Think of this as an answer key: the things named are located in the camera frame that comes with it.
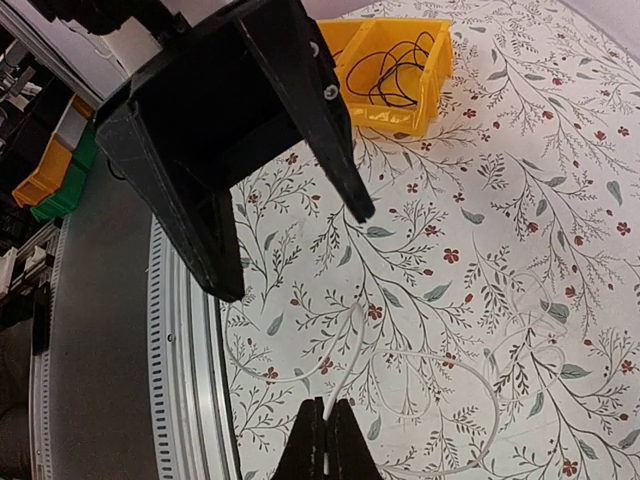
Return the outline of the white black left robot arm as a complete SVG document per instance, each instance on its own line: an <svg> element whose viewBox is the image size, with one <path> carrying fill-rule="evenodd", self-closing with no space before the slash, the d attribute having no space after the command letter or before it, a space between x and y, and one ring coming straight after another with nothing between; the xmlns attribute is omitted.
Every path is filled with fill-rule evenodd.
<svg viewBox="0 0 640 480"><path fill-rule="evenodd" d="M334 60L301 2L234 1L193 26L159 1L35 8L100 36L133 19L160 43L99 108L96 140L207 293L245 293L233 186L299 142L355 219L373 216Z"/></svg>

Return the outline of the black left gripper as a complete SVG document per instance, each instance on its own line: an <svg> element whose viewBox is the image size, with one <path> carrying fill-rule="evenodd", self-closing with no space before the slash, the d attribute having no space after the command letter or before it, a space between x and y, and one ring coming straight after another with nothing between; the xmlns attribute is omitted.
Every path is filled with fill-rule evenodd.
<svg viewBox="0 0 640 480"><path fill-rule="evenodd" d="M354 219L375 213L355 166L335 61L299 1L234 1L195 25L159 1L99 1L102 26L160 43L101 106L97 141L199 286L245 294L230 189L306 142Z"/></svg>

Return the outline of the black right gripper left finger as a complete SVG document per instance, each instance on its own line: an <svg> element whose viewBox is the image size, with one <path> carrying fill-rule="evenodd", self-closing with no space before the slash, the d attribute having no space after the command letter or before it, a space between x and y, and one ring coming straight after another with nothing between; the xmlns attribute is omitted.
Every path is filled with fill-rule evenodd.
<svg viewBox="0 0 640 480"><path fill-rule="evenodd" d="M325 420L321 397L304 400L298 409L273 480L324 478Z"/></svg>

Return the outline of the floral patterned table mat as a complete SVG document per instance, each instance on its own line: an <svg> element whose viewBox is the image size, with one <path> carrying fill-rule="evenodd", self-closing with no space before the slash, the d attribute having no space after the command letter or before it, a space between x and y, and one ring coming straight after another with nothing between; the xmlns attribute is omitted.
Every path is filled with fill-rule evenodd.
<svg viewBox="0 0 640 480"><path fill-rule="evenodd" d="M639 475L639 66L557 1L386 1L451 21L419 137L359 128L358 224L297 146L233 193L223 309L246 479L338 389L386 478Z"/></svg>

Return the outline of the yellow storage bin outside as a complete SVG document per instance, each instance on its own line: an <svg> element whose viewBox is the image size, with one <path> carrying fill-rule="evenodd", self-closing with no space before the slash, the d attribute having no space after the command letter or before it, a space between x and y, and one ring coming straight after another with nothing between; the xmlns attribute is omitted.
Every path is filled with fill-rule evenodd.
<svg viewBox="0 0 640 480"><path fill-rule="evenodd" d="M51 133L36 168L13 191L17 205L37 206L57 192L89 121L92 107L77 94L69 100L58 124Z"/></svg>

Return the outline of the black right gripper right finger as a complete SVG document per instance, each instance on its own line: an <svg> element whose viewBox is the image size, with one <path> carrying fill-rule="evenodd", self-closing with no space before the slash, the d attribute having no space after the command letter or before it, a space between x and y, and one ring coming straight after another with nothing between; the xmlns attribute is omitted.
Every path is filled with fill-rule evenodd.
<svg viewBox="0 0 640 480"><path fill-rule="evenodd" d="M325 457L326 479L382 479L346 399L336 402L327 420Z"/></svg>

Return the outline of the yellow divided plastic bin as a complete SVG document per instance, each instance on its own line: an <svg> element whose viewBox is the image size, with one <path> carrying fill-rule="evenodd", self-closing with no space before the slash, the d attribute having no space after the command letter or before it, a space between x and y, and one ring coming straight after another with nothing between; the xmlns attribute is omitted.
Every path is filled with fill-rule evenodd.
<svg viewBox="0 0 640 480"><path fill-rule="evenodd" d="M321 21L351 123L423 135L453 73L450 27L444 19Z"/></svg>

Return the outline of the aluminium front frame rail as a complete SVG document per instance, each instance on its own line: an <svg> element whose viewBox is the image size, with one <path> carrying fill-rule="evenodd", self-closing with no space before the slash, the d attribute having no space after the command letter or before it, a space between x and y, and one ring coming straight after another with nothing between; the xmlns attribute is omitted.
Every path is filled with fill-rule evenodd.
<svg viewBox="0 0 640 480"><path fill-rule="evenodd" d="M217 300L147 213L58 230L34 324L34 477L239 478Z"/></svg>

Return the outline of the green storage bin outside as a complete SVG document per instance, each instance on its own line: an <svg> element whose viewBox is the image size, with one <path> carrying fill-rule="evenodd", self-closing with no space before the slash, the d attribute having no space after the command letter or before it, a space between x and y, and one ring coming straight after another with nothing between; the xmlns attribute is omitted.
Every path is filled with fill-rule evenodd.
<svg viewBox="0 0 640 480"><path fill-rule="evenodd" d="M55 217L64 217L78 206L96 155L94 124L90 120L76 149L72 152L71 163L62 186L30 209L37 221L50 221Z"/></svg>

